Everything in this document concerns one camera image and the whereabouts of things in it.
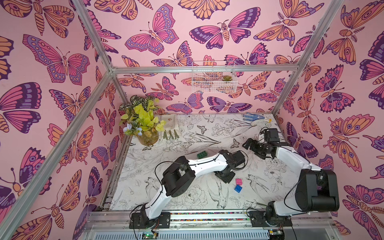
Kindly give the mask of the blue lego brick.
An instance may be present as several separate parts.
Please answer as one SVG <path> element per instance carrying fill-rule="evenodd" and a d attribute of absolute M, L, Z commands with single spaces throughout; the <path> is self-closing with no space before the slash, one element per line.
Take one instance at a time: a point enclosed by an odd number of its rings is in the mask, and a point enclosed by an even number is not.
<path fill-rule="evenodd" d="M 242 186 L 240 186 L 240 185 L 236 185 L 235 186 L 235 188 L 234 188 L 234 190 L 237 192 L 237 193 L 240 193 L 241 191 L 242 191 Z"/>

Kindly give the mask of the green lego brick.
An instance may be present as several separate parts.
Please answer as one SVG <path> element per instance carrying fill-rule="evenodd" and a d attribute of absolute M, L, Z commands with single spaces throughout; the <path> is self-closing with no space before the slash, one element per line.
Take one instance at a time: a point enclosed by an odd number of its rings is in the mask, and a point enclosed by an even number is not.
<path fill-rule="evenodd" d="M 198 159 L 203 159 L 203 158 L 206 158 L 207 156 L 208 156 L 208 153 L 206 151 L 202 151 L 197 154 Z"/>

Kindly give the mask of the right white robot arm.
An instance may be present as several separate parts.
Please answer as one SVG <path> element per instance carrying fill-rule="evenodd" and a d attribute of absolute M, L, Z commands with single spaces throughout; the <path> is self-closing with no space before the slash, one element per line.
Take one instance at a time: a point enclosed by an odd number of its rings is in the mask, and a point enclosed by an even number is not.
<path fill-rule="evenodd" d="M 282 142 L 277 129 L 264 129 L 261 140 L 247 139 L 242 147 L 256 156 L 282 161 L 298 176 L 297 183 L 283 200 L 266 205 L 271 217 L 291 217 L 311 212 L 336 212 L 340 208 L 337 176 L 332 170 L 312 164 L 304 151 L 296 151 L 293 144 Z"/>

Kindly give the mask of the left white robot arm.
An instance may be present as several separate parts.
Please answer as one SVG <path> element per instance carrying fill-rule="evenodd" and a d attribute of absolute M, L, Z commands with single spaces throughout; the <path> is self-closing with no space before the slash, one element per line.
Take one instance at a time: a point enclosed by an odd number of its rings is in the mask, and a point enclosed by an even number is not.
<path fill-rule="evenodd" d="M 211 157 L 188 160 L 186 156 L 181 156 L 169 163 L 171 165 L 162 173 L 162 178 L 156 177 L 160 183 L 158 192 L 140 210 L 147 221 L 158 218 L 172 198 L 184 194 L 193 181 L 201 176 L 214 173 L 222 182 L 230 183 L 235 172 L 244 169 L 246 156 L 242 151 L 230 153 L 220 150 Z"/>

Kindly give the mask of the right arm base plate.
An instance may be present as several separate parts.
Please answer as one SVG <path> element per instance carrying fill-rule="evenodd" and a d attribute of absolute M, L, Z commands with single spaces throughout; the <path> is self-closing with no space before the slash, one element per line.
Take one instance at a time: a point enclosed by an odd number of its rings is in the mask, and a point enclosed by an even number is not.
<path fill-rule="evenodd" d="M 252 227 L 292 227 L 293 223 L 289 217 L 275 216 L 265 211 L 250 211 L 248 216 Z"/>

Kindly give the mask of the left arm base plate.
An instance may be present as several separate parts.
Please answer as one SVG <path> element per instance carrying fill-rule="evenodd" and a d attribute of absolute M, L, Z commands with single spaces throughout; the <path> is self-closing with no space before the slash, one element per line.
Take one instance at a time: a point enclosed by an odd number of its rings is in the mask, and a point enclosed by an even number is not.
<path fill-rule="evenodd" d="M 131 216 L 129 229 L 168 229 L 171 223 L 171 213 L 162 212 L 159 217 L 149 219 L 145 214 L 134 213 Z"/>

